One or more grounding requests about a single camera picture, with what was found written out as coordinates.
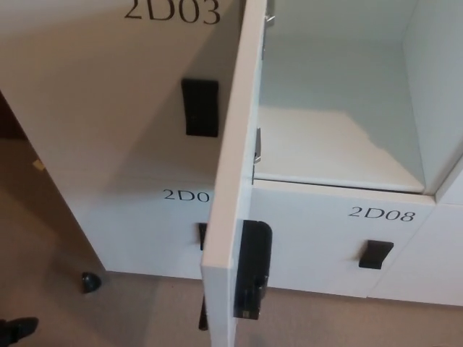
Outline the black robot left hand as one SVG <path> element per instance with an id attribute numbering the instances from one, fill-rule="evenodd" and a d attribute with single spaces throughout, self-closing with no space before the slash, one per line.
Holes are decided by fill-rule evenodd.
<path id="1" fill-rule="evenodd" d="M 39 324 L 37 317 L 22 317 L 15 320 L 1 319 L 1 347 L 7 347 L 32 335 Z"/>

